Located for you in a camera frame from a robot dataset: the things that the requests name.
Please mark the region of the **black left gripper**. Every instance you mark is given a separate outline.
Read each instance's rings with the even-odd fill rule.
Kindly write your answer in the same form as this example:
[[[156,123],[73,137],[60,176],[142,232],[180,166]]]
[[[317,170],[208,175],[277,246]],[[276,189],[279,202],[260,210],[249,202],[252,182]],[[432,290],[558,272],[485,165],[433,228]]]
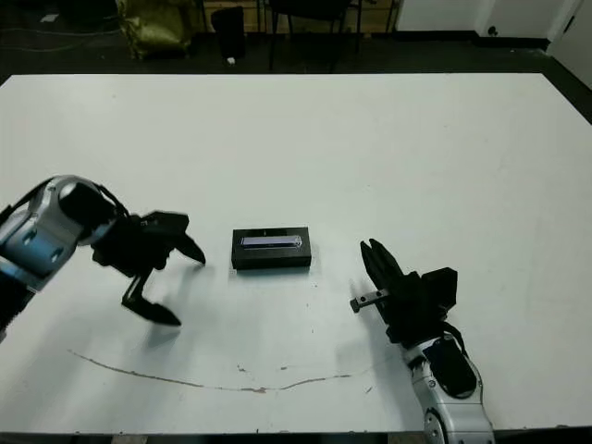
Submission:
[[[162,270],[173,250],[173,220],[172,213],[122,217],[91,247],[94,262],[111,266],[132,279],[121,302],[125,308],[157,325],[180,327],[180,320],[171,310],[142,296],[152,271]],[[177,236],[175,248],[197,263],[206,264],[204,252],[188,234]]]

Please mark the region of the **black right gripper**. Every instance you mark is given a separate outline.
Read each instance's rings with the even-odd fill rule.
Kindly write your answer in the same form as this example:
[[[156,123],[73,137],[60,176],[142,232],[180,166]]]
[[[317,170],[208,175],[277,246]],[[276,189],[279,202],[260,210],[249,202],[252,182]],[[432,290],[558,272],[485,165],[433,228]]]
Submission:
[[[448,272],[404,276],[397,260],[378,240],[360,242],[365,270],[376,290],[350,300],[357,314],[374,305],[391,343],[418,345],[444,334],[448,313]]]

